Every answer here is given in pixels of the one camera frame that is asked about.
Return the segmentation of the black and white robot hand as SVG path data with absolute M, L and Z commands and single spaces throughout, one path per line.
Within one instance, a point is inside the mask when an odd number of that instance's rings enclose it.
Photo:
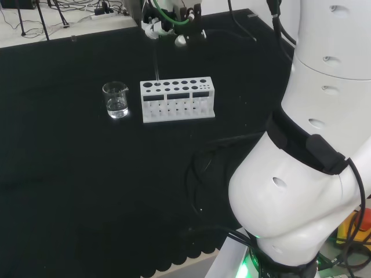
M 141 28 L 145 35 L 157 40 L 174 38 L 177 47 L 186 47 L 206 40 L 202 28 L 201 1 L 144 1 Z

